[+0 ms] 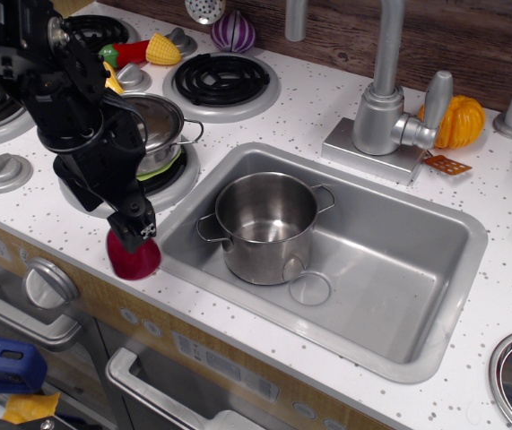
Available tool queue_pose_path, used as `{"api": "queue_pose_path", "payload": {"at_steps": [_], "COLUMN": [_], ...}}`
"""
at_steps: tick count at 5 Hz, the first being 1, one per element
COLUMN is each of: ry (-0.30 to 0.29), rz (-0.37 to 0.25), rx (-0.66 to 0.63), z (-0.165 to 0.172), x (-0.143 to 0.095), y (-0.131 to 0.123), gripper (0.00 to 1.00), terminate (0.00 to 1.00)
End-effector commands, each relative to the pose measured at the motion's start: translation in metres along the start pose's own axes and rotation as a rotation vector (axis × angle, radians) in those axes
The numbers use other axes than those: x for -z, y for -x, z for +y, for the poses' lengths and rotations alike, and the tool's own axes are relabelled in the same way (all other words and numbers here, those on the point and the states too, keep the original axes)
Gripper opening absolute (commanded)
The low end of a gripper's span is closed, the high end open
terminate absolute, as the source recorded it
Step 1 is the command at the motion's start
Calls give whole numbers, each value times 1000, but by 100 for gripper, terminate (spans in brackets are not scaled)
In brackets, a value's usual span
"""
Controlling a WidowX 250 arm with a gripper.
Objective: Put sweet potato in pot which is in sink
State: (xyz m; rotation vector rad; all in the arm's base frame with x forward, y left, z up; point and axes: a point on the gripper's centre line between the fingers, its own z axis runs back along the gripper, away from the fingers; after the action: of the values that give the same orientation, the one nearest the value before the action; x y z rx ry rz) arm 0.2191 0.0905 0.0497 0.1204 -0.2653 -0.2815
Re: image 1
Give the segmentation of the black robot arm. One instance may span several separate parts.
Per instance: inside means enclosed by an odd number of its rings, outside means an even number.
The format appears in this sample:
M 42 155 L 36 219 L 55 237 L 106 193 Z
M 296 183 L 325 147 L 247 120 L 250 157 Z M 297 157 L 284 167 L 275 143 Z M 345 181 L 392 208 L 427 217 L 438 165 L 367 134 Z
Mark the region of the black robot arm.
M 100 56 L 84 46 L 49 1 L 0 1 L 0 89 L 30 114 L 53 169 L 87 211 L 102 202 L 130 254 L 156 234 L 136 171 L 144 120 L 106 87 Z

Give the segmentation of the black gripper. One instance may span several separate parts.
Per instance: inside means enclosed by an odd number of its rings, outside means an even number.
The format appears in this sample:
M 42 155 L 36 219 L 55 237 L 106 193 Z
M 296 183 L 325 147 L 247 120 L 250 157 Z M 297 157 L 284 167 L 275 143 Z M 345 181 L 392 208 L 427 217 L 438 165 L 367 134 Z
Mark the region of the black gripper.
M 69 150 L 56 154 L 55 170 L 87 211 L 106 202 L 108 223 L 126 251 L 156 236 L 155 212 L 136 178 L 145 150 Z

